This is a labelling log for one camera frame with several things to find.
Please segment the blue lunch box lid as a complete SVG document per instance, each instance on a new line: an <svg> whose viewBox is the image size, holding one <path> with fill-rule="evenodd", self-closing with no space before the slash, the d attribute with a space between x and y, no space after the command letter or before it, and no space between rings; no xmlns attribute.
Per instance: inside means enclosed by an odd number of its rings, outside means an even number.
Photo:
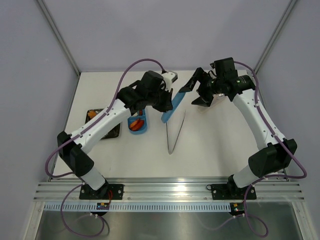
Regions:
<svg viewBox="0 0 320 240"><path fill-rule="evenodd" d="M186 92L178 91L176 93L176 95L174 96L174 98L171 101L172 110L169 110L169 111L163 113L162 116L161 116L162 123L166 124L170 120L170 118L173 116L174 112L177 110L178 106L182 102L182 100L185 97L185 95L186 95Z"/></svg>

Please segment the long red sausage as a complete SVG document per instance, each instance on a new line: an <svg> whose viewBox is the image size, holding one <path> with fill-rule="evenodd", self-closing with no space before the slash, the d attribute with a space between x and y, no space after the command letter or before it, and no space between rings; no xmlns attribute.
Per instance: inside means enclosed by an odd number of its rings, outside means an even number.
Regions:
<svg viewBox="0 0 320 240"><path fill-rule="evenodd" d="M144 126L144 123L144 120L140 120L140 122L135 127L131 128L131 130L133 132L139 131Z"/></svg>

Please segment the orange fried chicken piece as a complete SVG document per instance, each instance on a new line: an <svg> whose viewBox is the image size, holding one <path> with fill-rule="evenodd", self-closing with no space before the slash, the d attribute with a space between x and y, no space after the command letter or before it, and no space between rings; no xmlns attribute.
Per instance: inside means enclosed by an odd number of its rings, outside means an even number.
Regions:
<svg viewBox="0 0 320 240"><path fill-rule="evenodd" d="M135 127L138 123L140 122L140 119L136 119L135 121L133 121L130 125L129 125L129 128L133 128Z"/></svg>

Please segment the metal serving tongs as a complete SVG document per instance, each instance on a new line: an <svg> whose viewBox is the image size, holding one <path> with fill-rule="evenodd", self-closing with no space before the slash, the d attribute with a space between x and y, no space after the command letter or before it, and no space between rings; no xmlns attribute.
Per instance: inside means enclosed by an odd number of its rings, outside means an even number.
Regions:
<svg viewBox="0 0 320 240"><path fill-rule="evenodd" d="M174 114L165 123L165 130L166 130L166 145L167 145L167 152L169 155L172 155L176 149L178 140L180 138L185 119L186 119L187 110L183 110L178 114Z"/></svg>

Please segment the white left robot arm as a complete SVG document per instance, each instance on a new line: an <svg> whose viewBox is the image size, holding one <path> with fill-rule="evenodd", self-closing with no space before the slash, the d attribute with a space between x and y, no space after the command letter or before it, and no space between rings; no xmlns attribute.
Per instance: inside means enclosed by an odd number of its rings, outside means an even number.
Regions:
<svg viewBox="0 0 320 240"><path fill-rule="evenodd" d="M90 187L90 193L97 199L103 199L109 191L109 183L95 167L88 156L93 147L116 125L126 121L146 106L152 106L159 112L173 109L173 89L161 87L139 89L130 86L122 88L112 104L103 109L96 117L71 134L65 131L57 136L59 157L71 172Z"/></svg>

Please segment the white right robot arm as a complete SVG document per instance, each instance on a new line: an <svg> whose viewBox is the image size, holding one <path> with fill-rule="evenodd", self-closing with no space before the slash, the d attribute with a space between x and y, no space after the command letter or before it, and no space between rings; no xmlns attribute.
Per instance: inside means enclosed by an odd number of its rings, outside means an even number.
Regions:
<svg viewBox="0 0 320 240"><path fill-rule="evenodd" d="M277 178L278 171L285 169L293 160L297 143L287 139L273 124L256 95L256 85L248 75L239 75L233 67L218 67L216 77L201 67L197 68L179 93L191 92L196 83L198 98L192 104L209 107L215 95L229 98L246 120L256 141L258 151L248 158L248 164L228 177L227 183L217 191L227 194L227 199L243 200L255 182L263 178Z"/></svg>

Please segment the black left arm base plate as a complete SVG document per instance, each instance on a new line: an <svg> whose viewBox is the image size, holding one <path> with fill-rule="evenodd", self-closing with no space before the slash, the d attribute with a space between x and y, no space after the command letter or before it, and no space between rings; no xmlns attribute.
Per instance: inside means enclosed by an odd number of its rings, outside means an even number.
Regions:
<svg viewBox="0 0 320 240"><path fill-rule="evenodd" d="M88 184L80 188L80 200L122 200L124 192L123 184L106 183L98 190L94 190Z"/></svg>

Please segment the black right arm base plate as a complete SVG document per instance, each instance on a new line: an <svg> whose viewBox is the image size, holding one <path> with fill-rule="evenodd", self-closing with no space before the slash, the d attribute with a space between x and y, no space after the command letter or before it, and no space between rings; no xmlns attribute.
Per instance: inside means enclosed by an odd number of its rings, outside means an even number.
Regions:
<svg viewBox="0 0 320 240"><path fill-rule="evenodd" d="M213 200L244 200L248 188L246 199L256 200L256 190L252 185L243 188L231 187L227 183L206 185L206 189L211 192Z"/></svg>

